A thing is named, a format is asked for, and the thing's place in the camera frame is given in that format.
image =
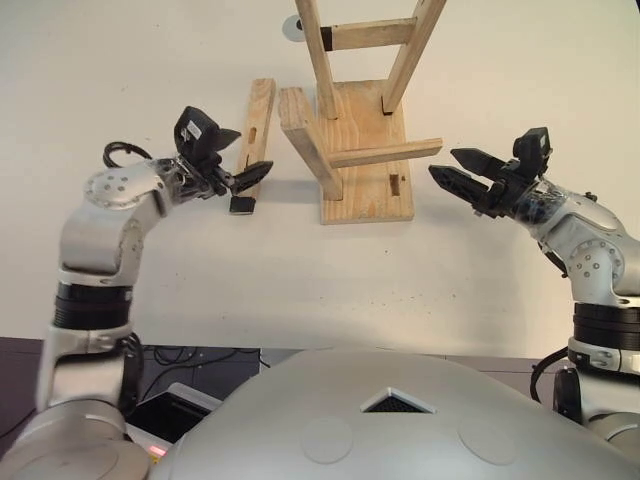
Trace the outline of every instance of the wooden board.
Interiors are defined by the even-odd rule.
[[[337,170],[329,165],[324,139],[302,89],[293,87],[280,90],[278,112],[282,132],[320,183],[323,198],[340,200],[342,179]]]
[[[384,88],[382,108],[385,112],[395,112],[396,108],[400,106],[402,95],[407,89],[411,75],[418,65],[446,2],[447,0],[418,0],[413,11],[413,17],[417,19],[416,26],[409,41],[398,50],[398,56],[393,62],[389,79]]]
[[[242,149],[238,157],[236,173],[241,173],[248,166],[264,160],[275,97],[276,82],[273,78],[257,78],[251,83],[249,107],[242,134]],[[260,184],[258,183],[231,197],[230,212],[233,214],[253,213],[259,191]]]
[[[329,155],[329,165],[333,168],[343,168],[385,163],[394,160],[409,160],[411,158],[437,155],[441,149],[442,139],[430,138],[400,145],[389,145],[388,147],[343,150]]]
[[[404,44],[411,38],[415,25],[415,18],[332,25],[329,27],[331,30],[330,50]]]
[[[330,154],[405,142],[402,105],[393,115],[383,115],[383,87],[382,80],[336,83],[336,120],[328,120],[319,104],[318,126]],[[394,222],[413,218],[407,160],[337,171],[342,177],[342,200],[323,200],[323,224]]]
[[[318,98],[323,105],[323,112],[327,118],[338,116],[335,108],[335,92],[333,90],[333,76],[329,66],[329,57],[324,50],[322,35],[320,34],[320,18],[315,0],[296,0],[298,15],[302,30],[307,40],[307,48],[316,75]]]

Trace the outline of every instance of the vent grille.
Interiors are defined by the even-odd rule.
[[[436,413],[423,401],[395,388],[385,388],[360,407],[363,413]]]
[[[365,410],[365,413],[378,412],[397,412],[397,413],[425,413],[419,408],[409,405],[408,403],[395,397],[387,397],[381,402],[376,403]]]

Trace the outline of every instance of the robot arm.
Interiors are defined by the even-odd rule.
[[[236,176],[220,167],[217,151],[238,136],[187,107],[174,129],[175,157],[151,159],[120,142],[107,146],[110,166],[114,150],[146,159],[92,176],[63,228],[56,311],[38,377],[40,413],[3,459],[0,477],[146,478],[148,456],[125,440],[121,414],[135,407],[142,372],[129,307],[143,241],[174,206],[236,194],[262,180],[271,162]]]
[[[490,187],[453,167],[429,171],[476,213],[525,226],[570,279],[574,336],[566,350],[577,369],[556,376],[555,408],[613,442],[621,432],[640,431],[640,242],[594,195],[544,177],[551,152],[547,129],[533,128],[515,141],[516,159],[509,162],[473,148],[451,151],[465,170],[491,180]],[[640,444],[634,448],[637,454]]]

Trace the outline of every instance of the red light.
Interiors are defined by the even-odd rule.
[[[167,451],[166,451],[166,450],[164,450],[164,449],[162,449],[162,448],[160,448],[160,447],[156,447],[155,445],[151,445],[151,446],[149,447],[149,451],[150,451],[151,453],[153,453],[154,455],[157,455],[157,456],[159,456],[159,457],[164,457],[164,454],[165,454],[165,453],[167,453]]]

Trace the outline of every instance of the black cable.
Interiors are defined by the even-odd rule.
[[[11,435],[13,432],[15,432],[18,428],[20,428],[20,425],[22,425],[24,422],[29,420],[31,415],[33,415],[34,413],[36,413],[36,409],[35,408],[31,409],[31,411],[29,413],[27,413],[24,417],[22,417],[18,421],[18,423],[16,423],[13,427],[11,427],[9,430],[7,430],[2,435],[0,435],[0,440],[2,440],[4,437],[6,437],[8,435]]]
[[[162,353],[162,347],[157,347],[153,350],[153,359],[163,367],[175,365],[176,363],[179,363],[180,357],[182,357],[182,354],[184,353],[184,349],[185,347],[180,348],[178,354],[174,358],[168,358],[164,353]]]
[[[253,349],[249,349],[249,350],[244,350],[242,348],[236,348],[236,350],[238,351],[238,353],[245,353],[247,355],[251,355],[252,353],[259,353],[260,352],[259,348],[253,348]]]
[[[540,375],[544,373],[544,371],[549,368],[551,365],[556,363],[559,360],[562,360],[569,354],[569,348],[564,347],[558,350],[557,352],[553,352],[551,355],[546,356],[542,360],[538,362],[537,365],[533,366],[533,372],[531,372],[531,381],[529,383],[529,393],[531,398],[536,402],[540,402],[540,397],[538,396],[537,384],[540,379]]]
[[[104,151],[102,152],[102,162],[108,168],[120,168],[116,162],[111,159],[111,154],[113,152],[118,152],[124,150],[127,154],[135,153],[136,155],[145,158],[147,160],[151,160],[151,155],[144,149],[132,143],[126,142],[111,142],[108,143],[104,147]]]
[[[162,350],[166,349],[167,347],[154,347],[153,350],[153,359],[156,361],[157,364],[162,365],[163,367],[168,367],[171,365],[180,365],[183,363],[187,363],[191,360],[193,360],[193,357],[195,357],[199,351],[200,351],[200,347],[193,347],[193,350],[191,351],[191,353],[187,354],[187,356],[185,358],[182,358],[182,355],[184,354],[184,352],[186,351],[187,347],[181,347],[180,348],[180,352],[178,353],[178,355],[175,358],[167,358],[165,356],[164,353],[162,353]]]
[[[162,377],[167,375],[169,372],[173,372],[175,370],[184,370],[184,369],[190,369],[190,368],[204,367],[205,365],[211,365],[212,363],[218,363],[218,362],[222,362],[224,360],[227,360],[227,359],[233,357],[234,355],[236,355],[238,353],[239,352],[237,350],[233,350],[231,353],[228,353],[228,354],[223,355],[223,356],[218,357],[218,358],[214,358],[213,360],[207,360],[205,362],[200,362],[200,363],[190,363],[188,365],[174,365],[172,367],[169,367],[166,370],[163,370],[162,372],[160,372],[158,375],[156,375],[156,378],[154,378],[151,381],[151,383],[149,384],[149,387],[147,387],[147,390],[144,392],[144,395],[142,395],[142,400],[147,398],[147,395],[149,395],[149,392],[155,386],[155,384],[158,383],[158,381]]]
[[[142,346],[142,342],[140,341],[140,337],[138,336],[138,334],[135,332],[131,332],[128,340],[129,343],[133,346],[136,356],[138,357],[138,375],[139,378],[142,378],[142,376],[144,375],[144,348]]]

